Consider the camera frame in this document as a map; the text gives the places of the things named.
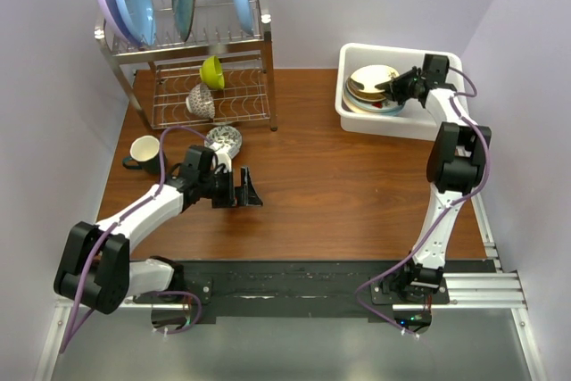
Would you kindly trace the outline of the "white floral bottom plate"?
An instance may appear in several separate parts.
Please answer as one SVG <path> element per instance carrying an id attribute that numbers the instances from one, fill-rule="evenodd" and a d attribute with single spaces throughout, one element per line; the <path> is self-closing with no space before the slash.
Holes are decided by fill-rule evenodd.
<path id="1" fill-rule="evenodd" d="M 382 115 L 397 115 L 404 108 L 403 105 L 398 105 L 396 102 L 388 101 L 386 99 L 372 103 L 364 102 L 356 98 L 347 88 L 343 91 L 343 99 L 345 102 L 348 102 L 350 105 L 355 106 L 364 112 L 372 112 Z"/>

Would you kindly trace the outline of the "white crackle floral plate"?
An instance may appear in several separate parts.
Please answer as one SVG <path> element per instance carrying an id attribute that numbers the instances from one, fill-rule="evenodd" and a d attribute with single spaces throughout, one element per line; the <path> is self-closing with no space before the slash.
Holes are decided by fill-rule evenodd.
<path id="1" fill-rule="evenodd" d="M 385 92 L 391 82 L 399 76 L 400 73 L 391 66 L 372 64 L 353 72 L 349 82 L 362 93 L 378 94 Z"/>

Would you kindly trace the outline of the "cream and teal plate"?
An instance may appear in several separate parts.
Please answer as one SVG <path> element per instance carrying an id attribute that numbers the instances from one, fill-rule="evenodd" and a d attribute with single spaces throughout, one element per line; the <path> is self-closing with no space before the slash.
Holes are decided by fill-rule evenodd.
<path id="1" fill-rule="evenodd" d="M 344 99 L 343 99 L 343 102 L 345 103 L 345 105 L 348 107 L 349 110 L 351 110 L 352 112 L 355 112 L 355 113 L 362 113 L 362 114 L 370 113 L 370 114 L 374 114 L 377 116 L 389 116 L 389 115 L 382 115 L 382 114 L 377 114 L 377 113 L 372 113 L 372 112 L 364 112 L 363 110 L 360 110 L 360 109 L 356 108 L 355 106 L 350 105 L 348 102 L 345 102 Z"/>

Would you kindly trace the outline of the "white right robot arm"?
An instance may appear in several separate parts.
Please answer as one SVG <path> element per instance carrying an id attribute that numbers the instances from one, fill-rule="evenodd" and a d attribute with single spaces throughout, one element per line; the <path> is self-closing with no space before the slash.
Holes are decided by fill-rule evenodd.
<path id="1" fill-rule="evenodd" d="M 404 261 L 370 283 L 375 304 L 422 304 L 446 294 L 443 275 L 452 230 L 464 202 L 482 190 L 489 175 L 492 132 L 477 125 L 459 102 L 463 94 L 447 81 L 451 70 L 448 57 L 426 54 L 421 67 L 390 83 L 394 101 L 418 100 L 439 129 L 426 165 L 430 198 L 420 236 Z"/>

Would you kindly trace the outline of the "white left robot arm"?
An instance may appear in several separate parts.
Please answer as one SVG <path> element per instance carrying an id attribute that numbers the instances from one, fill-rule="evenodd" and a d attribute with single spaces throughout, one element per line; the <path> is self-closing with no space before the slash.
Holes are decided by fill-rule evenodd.
<path id="1" fill-rule="evenodd" d="M 177 217 L 201 199 L 214 209 L 261 207 L 248 168 L 234 184 L 231 159 L 225 153 L 191 145 L 175 175 L 123 211 L 96 224 L 80 221 L 68 234 L 54 278 L 54 291 L 102 314 L 114 312 L 123 300 L 156 294 L 176 302 L 185 292 L 184 270 L 174 261 L 151 257 L 132 261 L 131 253 L 155 229 Z"/>

